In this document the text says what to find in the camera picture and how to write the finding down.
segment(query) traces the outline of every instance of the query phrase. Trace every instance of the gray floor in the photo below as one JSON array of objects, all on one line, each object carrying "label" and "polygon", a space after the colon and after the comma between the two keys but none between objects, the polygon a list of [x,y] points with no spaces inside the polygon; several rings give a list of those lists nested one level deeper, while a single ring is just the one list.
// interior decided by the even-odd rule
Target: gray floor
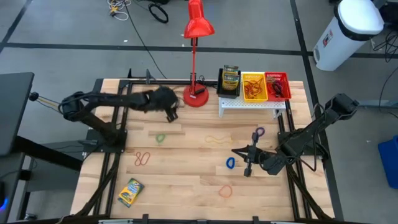
[{"label": "gray floor", "polygon": [[[311,51],[333,16],[327,0],[295,0],[307,50]],[[205,15],[216,34],[199,40],[199,47],[271,49],[299,51],[294,17],[289,0],[203,0]],[[0,0],[0,39],[18,15],[25,0]],[[129,6],[140,35],[148,46],[190,47],[182,37],[187,23],[187,3],[171,0],[164,9],[170,22],[161,24],[135,4]],[[375,43],[383,34],[374,38]],[[130,45],[141,46],[128,21],[108,16],[106,1],[33,0],[8,41],[30,44]],[[374,53],[367,42],[358,52]],[[190,52],[152,52],[169,78],[188,78]],[[344,92],[358,100],[378,99],[382,84],[397,66],[398,59],[351,58],[335,72],[319,71],[310,58],[320,103]],[[305,84],[311,96],[301,56],[246,53],[204,53],[197,55],[197,73],[216,78],[224,64],[239,65],[245,71],[286,71],[291,80]],[[27,49],[6,47],[0,53],[0,73],[34,72],[33,91],[53,100],[78,91],[90,91],[97,78],[125,77],[129,68],[142,76],[148,68],[160,78],[145,51]],[[398,92],[392,78],[384,99]],[[377,144],[398,133],[398,120],[377,110],[360,110],[357,115],[327,129],[336,184],[346,221],[396,223],[398,191],[390,189],[379,158]],[[59,114],[29,102],[19,134],[39,143],[85,138],[87,127],[65,121]],[[69,212],[74,188],[32,194],[28,212],[39,218],[53,218]]]}]

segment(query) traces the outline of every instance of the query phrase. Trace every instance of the white rack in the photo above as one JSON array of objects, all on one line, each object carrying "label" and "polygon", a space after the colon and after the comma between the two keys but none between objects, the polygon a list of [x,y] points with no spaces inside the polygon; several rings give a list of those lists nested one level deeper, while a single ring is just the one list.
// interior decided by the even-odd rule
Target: white rack
[{"label": "white rack", "polygon": [[[245,73],[256,73],[256,74],[264,74],[264,72],[242,72],[242,75]],[[263,103],[245,103],[243,100],[243,88],[242,85],[239,85],[241,88],[241,92],[239,96],[235,99],[230,98],[218,98],[218,116],[220,118],[223,117],[225,109],[269,109],[274,110],[274,118],[278,117],[281,113],[281,110],[286,109],[286,105],[284,101],[266,101]]]}]

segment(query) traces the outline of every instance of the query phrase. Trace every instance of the wooden tabletop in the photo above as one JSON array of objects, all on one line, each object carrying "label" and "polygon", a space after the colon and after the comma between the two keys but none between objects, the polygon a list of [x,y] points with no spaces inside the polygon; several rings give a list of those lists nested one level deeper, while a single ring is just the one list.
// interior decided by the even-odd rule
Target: wooden tabletop
[{"label": "wooden tabletop", "polygon": [[[105,79],[101,92],[116,93],[118,83],[117,79]],[[175,88],[178,96],[182,95],[184,86],[170,87]],[[296,128],[303,128],[311,122],[303,83],[290,82],[290,87],[294,123]],[[133,91],[155,88],[155,85],[134,85]],[[251,133],[257,127],[266,129],[257,146],[274,150],[279,126],[277,119],[272,117],[272,110],[225,110],[223,118],[219,118],[218,96],[213,88],[209,88],[209,92],[205,106],[191,108],[182,103],[177,111],[178,119],[173,123],[167,122],[164,112],[129,111],[126,150],[120,160],[112,218],[142,218],[148,213],[149,218],[156,219],[252,220],[252,216],[258,216],[260,220],[294,219],[285,169],[278,175],[268,175],[254,165],[252,176],[244,177],[246,163],[231,152],[232,148],[251,144]],[[106,122],[111,121],[112,113],[111,107],[99,107],[95,111]],[[286,117],[284,121],[289,130]],[[157,134],[165,134],[160,144],[155,140]],[[146,165],[134,165],[138,152],[141,155],[150,153]],[[103,153],[92,153],[84,162],[72,214],[79,211],[96,190],[103,157]],[[226,167],[229,157],[236,159],[232,170]],[[302,158],[313,165],[313,157]],[[317,162],[318,167],[322,167],[322,162]],[[312,172],[304,166],[303,170],[308,191],[333,217],[322,168]],[[135,178],[145,188],[132,207],[127,208],[117,199],[130,178]],[[108,189],[104,191],[100,213],[104,213],[107,192]],[[296,192],[300,214],[304,217],[297,188]]]}]

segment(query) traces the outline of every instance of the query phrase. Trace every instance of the lamp shade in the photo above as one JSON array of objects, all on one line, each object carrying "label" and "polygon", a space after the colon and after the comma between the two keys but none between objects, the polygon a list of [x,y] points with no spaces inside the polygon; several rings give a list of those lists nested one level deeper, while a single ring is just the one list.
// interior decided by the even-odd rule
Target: lamp shade
[{"label": "lamp shade", "polygon": [[214,34],[212,24],[205,19],[201,0],[189,0],[189,23],[185,27],[184,38],[191,39]]}]

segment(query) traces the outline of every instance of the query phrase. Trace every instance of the yellow basket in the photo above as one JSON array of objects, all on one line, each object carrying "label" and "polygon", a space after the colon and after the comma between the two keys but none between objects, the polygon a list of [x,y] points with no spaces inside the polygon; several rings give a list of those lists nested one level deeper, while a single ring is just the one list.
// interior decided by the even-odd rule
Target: yellow basket
[{"label": "yellow basket", "polygon": [[[250,96],[250,93],[245,91],[245,83],[246,85],[252,85],[252,89],[257,90],[257,86],[261,88],[261,92],[256,95],[254,98]],[[268,100],[268,92],[266,79],[264,78],[264,74],[258,73],[245,73],[242,74],[242,89],[243,89],[243,100],[245,103],[263,103]]]}]

